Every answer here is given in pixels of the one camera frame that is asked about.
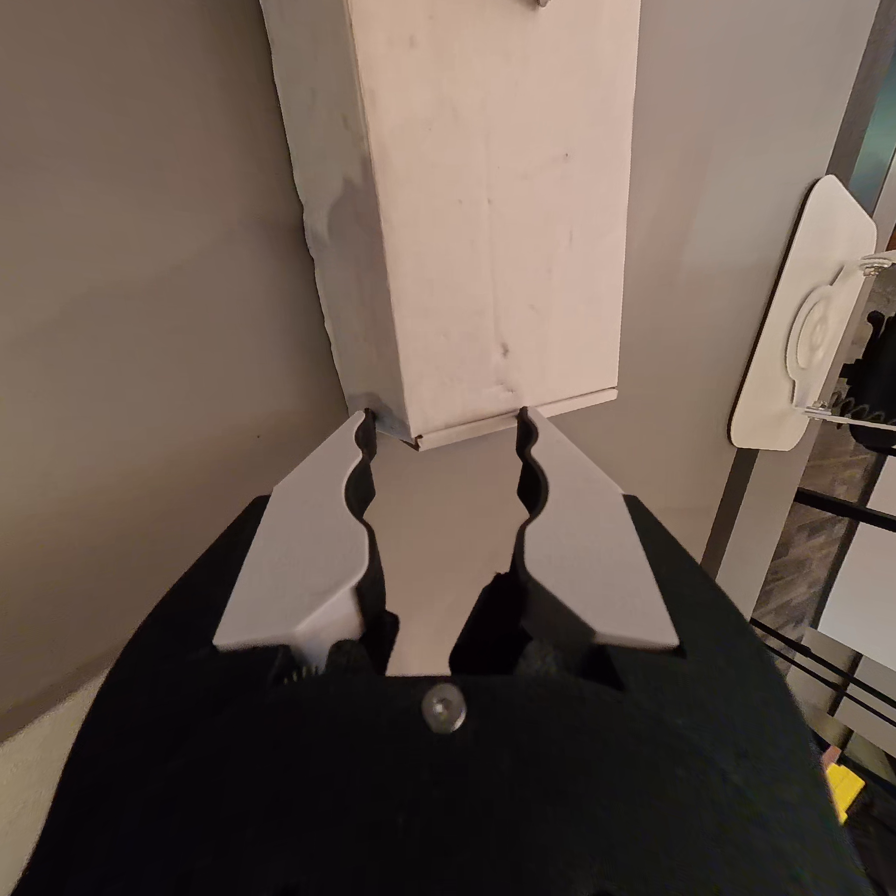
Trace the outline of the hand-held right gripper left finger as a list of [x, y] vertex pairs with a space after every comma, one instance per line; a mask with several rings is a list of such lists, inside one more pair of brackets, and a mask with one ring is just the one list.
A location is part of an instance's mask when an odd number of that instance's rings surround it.
[[212, 643], [220, 651], [287, 647], [323, 666], [385, 612], [385, 576], [364, 515], [375, 498], [375, 415], [341, 425], [276, 486]]

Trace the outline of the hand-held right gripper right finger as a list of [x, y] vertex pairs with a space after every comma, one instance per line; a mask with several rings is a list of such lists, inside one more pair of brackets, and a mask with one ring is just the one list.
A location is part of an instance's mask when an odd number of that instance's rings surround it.
[[523, 408], [517, 420], [517, 496], [528, 516], [511, 572], [523, 629], [560, 651], [677, 649], [622, 489], [538, 410]]

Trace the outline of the white cardboard box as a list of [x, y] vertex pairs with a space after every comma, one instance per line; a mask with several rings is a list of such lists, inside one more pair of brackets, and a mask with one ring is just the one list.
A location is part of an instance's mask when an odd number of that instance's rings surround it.
[[641, 2], [260, 6], [349, 411], [425, 451], [617, 397]]

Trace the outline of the stack of yellow trays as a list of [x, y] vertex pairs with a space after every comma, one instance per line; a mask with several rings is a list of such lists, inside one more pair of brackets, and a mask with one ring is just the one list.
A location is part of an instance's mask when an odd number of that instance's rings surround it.
[[847, 821], [848, 812], [865, 789], [866, 781], [856, 772], [838, 763], [825, 767], [825, 777], [840, 825]]

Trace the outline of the dark device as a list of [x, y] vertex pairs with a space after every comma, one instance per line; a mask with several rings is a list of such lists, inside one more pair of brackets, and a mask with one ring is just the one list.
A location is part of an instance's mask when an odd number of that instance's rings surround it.
[[843, 417], [895, 426], [895, 315], [867, 316], [872, 332], [862, 355], [841, 369], [847, 385]]

